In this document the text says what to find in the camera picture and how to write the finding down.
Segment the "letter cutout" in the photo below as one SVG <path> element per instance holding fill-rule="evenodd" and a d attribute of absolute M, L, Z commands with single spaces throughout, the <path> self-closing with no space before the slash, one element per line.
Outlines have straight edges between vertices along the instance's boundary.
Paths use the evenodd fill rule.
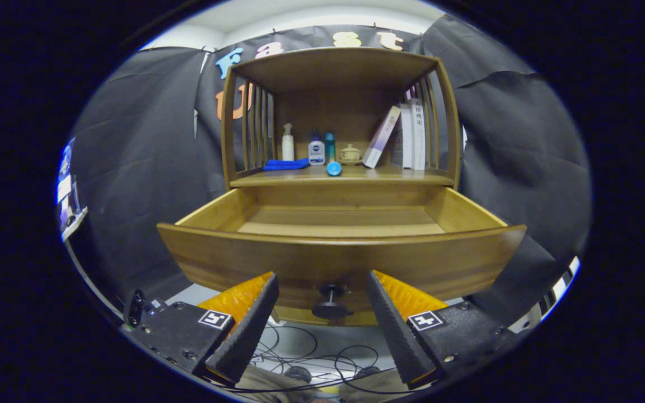
<path fill-rule="evenodd" d="M 245 84 L 238 87 L 238 92 L 240 92 L 240 107 L 233 109 L 233 120 L 240 119 L 243 117 L 243 88 Z M 248 107 L 246 109 L 250 110 L 250 105 L 253 104 L 253 85 L 248 86 Z M 216 94 L 216 115 L 218 120 L 223 119 L 223 91 Z"/>
<path fill-rule="evenodd" d="M 271 54 L 283 53 L 282 43 L 269 43 L 264 44 L 258 48 L 258 53 L 255 54 L 255 58 L 259 59 L 261 57 L 270 56 Z"/>
<path fill-rule="evenodd" d="M 397 41 L 401 41 L 401 43 L 403 43 L 404 40 L 402 40 L 402 38 L 397 38 L 397 35 L 393 32 L 378 32 L 377 34 L 380 36 L 380 44 L 385 48 L 402 50 L 402 46 L 398 46 Z"/>
<path fill-rule="evenodd" d="M 335 39 L 333 44 L 339 48 L 356 48 L 363 44 L 355 32 L 337 32 L 333 35 L 333 39 Z"/>
<path fill-rule="evenodd" d="M 226 79 L 228 76 L 228 67 L 240 63 L 240 53 L 243 53 L 243 48 L 235 48 L 216 62 L 216 66 L 221 69 L 221 79 Z"/>

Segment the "drawer front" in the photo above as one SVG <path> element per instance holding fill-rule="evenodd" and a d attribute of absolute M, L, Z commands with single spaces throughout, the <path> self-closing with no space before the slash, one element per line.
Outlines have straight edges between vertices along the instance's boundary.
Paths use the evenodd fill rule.
<path fill-rule="evenodd" d="M 326 239 L 158 225 L 172 257 L 194 283 L 225 290 L 274 271 L 279 306 L 312 309 L 321 299 L 317 287 L 342 283 L 351 293 L 339 302 L 360 312 L 371 311 L 365 289 L 372 269 L 441 300 L 483 290 L 507 265 L 525 230 L 519 225 L 442 235 Z"/>

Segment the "white bottle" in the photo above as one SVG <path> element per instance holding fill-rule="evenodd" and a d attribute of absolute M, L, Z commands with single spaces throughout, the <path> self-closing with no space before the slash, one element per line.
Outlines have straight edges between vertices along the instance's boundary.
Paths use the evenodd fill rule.
<path fill-rule="evenodd" d="M 282 127 L 285 130 L 282 135 L 282 160 L 295 161 L 295 142 L 290 134 L 292 123 L 285 123 Z"/>
<path fill-rule="evenodd" d="M 307 146 L 307 158 L 310 159 L 310 165 L 325 165 L 325 144 L 320 141 L 317 132 L 312 134 L 312 141 Z"/>

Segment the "wooden cabinet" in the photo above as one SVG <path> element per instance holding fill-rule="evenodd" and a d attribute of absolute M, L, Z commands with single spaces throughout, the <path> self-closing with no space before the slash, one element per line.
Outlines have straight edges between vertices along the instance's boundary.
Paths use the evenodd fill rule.
<path fill-rule="evenodd" d="M 435 100 L 436 74 L 442 100 Z M 236 79 L 244 80 L 240 133 L 233 132 Z M 307 156 L 312 130 L 362 151 L 391 105 L 408 92 L 423 100 L 427 169 L 393 166 L 389 152 L 375 169 L 323 166 L 262 171 L 282 154 L 282 125 L 291 122 L 296 158 Z M 437 102 L 447 132 L 459 133 L 455 97 L 439 59 L 371 48 L 319 48 L 277 54 L 231 67 L 222 109 L 223 170 L 230 191 L 158 231 L 188 278 L 225 290 L 274 271 L 281 319 L 327 324 L 310 312 L 317 288 L 344 284 L 339 302 L 354 312 L 335 324 L 376 323 L 366 273 L 379 270 L 437 298 L 491 285 L 517 249 L 525 226 L 507 226 L 456 191 L 459 136 L 449 135 L 440 165 Z M 236 166 L 236 147 L 243 156 Z"/>

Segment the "jar lid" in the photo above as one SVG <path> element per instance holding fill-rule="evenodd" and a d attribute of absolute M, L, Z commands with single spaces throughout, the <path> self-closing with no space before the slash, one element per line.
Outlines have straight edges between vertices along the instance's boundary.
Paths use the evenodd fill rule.
<path fill-rule="evenodd" d="M 330 176 L 340 176 L 340 173 L 343 171 L 343 168 L 339 162 L 333 161 L 331 163 L 328 163 L 328 167 L 326 168 L 326 170 L 328 171 L 328 174 Z"/>

